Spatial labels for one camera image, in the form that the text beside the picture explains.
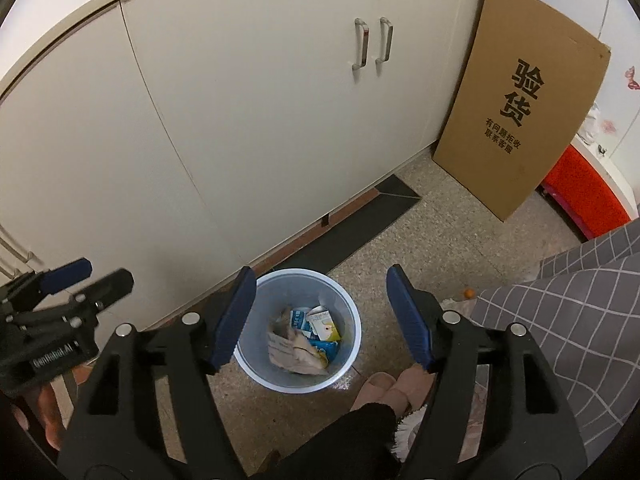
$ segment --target trash can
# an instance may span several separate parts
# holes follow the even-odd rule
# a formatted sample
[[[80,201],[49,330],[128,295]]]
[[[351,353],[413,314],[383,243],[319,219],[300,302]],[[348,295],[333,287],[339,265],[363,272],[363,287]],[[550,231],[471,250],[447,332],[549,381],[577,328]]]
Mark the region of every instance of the trash can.
[[[324,306],[340,333],[338,354],[326,369],[328,376],[287,372],[269,361],[267,329],[287,307]],[[242,369],[262,386],[284,394],[308,394],[330,386],[353,365],[360,350],[362,325],[355,303],[334,280],[307,269],[283,269],[258,279],[254,305],[236,346]]]

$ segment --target person's foot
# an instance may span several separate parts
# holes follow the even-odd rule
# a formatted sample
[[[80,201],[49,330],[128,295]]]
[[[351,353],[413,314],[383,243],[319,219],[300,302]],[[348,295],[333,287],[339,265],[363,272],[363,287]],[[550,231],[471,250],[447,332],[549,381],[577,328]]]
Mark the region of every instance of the person's foot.
[[[419,410],[435,382],[435,377],[435,374],[429,374],[421,365],[415,364],[400,374],[390,391],[399,390],[411,404],[412,411]]]
[[[396,384],[396,380],[385,372],[373,374],[367,379],[367,382],[362,385],[351,407],[351,411],[353,412],[370,402],[380,402],[380,399],[394,384]]]
[[[382,397],[380,397],[380,400],[378,400],[377,402],[379,402],[380,404],[386,404],[387,406],[391,407],[391,409],[394,410],[394,413],[396,414],[396,418],[402,417],[407,407],[409,406],[409,400],[406,398],[406,395],[401,390],[398,390],[395,386],[389,388],[389,390]]]

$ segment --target red object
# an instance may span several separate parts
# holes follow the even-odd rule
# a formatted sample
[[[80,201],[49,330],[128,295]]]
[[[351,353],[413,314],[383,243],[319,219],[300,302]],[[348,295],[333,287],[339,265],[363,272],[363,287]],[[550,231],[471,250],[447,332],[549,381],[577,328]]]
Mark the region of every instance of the red object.
[[[588,239],[631,220],[607,183],[571,145],[549,171],[542,186]]]

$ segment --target butterfly sticker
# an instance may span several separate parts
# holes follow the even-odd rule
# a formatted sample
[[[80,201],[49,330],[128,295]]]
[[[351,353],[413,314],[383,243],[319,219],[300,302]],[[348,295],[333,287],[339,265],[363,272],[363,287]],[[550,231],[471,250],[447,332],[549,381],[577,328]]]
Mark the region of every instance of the butterfly sticker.
[[[640,84],[634,79],[636,76],[636,67],[633,66],[625,72],[625,77],[628,79],[627,85],[631,90],[640,90]]]

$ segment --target metal cabinet handle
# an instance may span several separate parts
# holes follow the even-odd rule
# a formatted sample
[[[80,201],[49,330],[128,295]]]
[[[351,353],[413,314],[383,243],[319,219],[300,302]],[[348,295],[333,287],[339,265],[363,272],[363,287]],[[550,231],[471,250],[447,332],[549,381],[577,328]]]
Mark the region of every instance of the metal cabinet handle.
[[[33,258],[33,253],[29,251],[26,256],[22,256],[18,251],[16,251],[8,242],[5,242],[0,238],[0,245],[4,247],[7,251],[9,251],[13,256],[15,256],[22,263],[27,263],[29,260]]]
[[[376,65],[384,63],[385,61],[389,61],[389,56],[391,55],[391,40],[394,36],[394,26],[392,23],[386,18],[380,18],[380,27],[384,26],[388,27],[386,32],[386,49],[385,49],[385,57],[379,57],[376,59]]]
[[[356,27],[362,27],[362,60],[360,64],[354,63],[351,65],[352,70],[358,70],[367,64],[367,50],[369,50],[369,25],[360,18],[355,19]]]
[[[14,269],[14,273],[12,274],[2,266],[0,266],[0,272],[4,274],[6,277],[8,277],[10,280],[17,278],[20,275],[20,272],[18,272],[18,269]]]

